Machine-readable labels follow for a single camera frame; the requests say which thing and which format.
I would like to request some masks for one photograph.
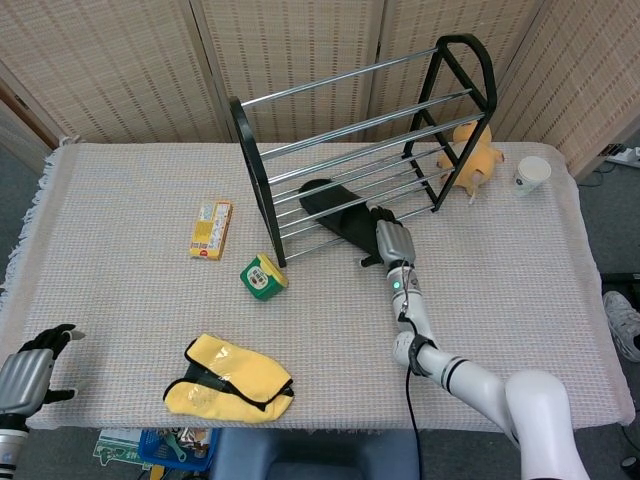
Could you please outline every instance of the table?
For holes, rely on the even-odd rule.
[[[496,147],[506,162],[473,206],[455,188],[438,213],[406,222],[441,348],[502,378],[525,368],[557,375],[576,428],[628,423],[633,404],[564,158],[535,143]],[[303,160],[353,148],[326,144]],[[515,198],[511,177],[527,155],[546,158],[553,175]],[[272,249],[237,145],[78,144],[50,161],[8,270],[3,354],[61,322],[87,337],[67,347],[53,378],[54,387],[77,385],[80,395],[44,407],[31,426],[225,425],[172,415],[162,402],[186,369],[185,347],[204,332],[269,355],[291,373],[295,400],[269,426],[410,426],[381,266],[362,269],[363,255],[342,244],[292,261],[290,287],[267,303],[240,282],[254,255]],[[428,162],[433,171],[435,160]],[[188,256],[206,198],[235,206],[220,262]],[[421,428],[495,430],[424,379],[414,379],[411,391]]]

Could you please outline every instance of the shoe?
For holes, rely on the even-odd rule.
[[[609,320],[609,330],[618,350],[627,360],[640,363],[640,349],[634,343],[634,339],[640,336],[640,313],[619,292],[605,293],[602,301]]]

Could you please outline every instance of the stuffed toy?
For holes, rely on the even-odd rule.
[[[456,127],[453,131],[453,151],[456,155],[460,156],[462,150],[467,144],[467,140],[471,137],[474,128],[476,128],[477,122],[465,123]],[[464,187],[467,193],[471,195],[471,199],[475,199],[478,192],[478,187],[487,182],[491,175],[493,175],[493,169],[496,162],[503,163],[504,155],[500,150],[496,150],[491,147],[491,129],[489,126],[484,129],[475,148],[469,155],[464,168],[456,178],[454,185]],[[453,165],[446,155],[441,155],[437,162],[438,167],[447,169]],[[442,177],[442,181],[446,181],[448,175]]]

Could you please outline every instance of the blue basket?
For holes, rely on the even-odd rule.
[[[204,472],[211,465],[211,459],[216,451],[218,432],[219,429],[217,428],[211,431],[211,443],[206,457],[198,458],[193,454],[193,450],[185,448],[184,451],[187,454],[187,459],[181,462],[178,460],[178,456],[173,449],[165,443],[164,438],[158,435],[157,430],[143,430],[140,434],[138,455],[140,455],[140,458],[145,462],[155,465],[163,465],[165,467],[175,468],[176,470]]]

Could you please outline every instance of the white cup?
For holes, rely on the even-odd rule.
[[[551,165],[540,157],[525,157],[520,160],[513,176],[514,193],[524,197],[551,176]]]

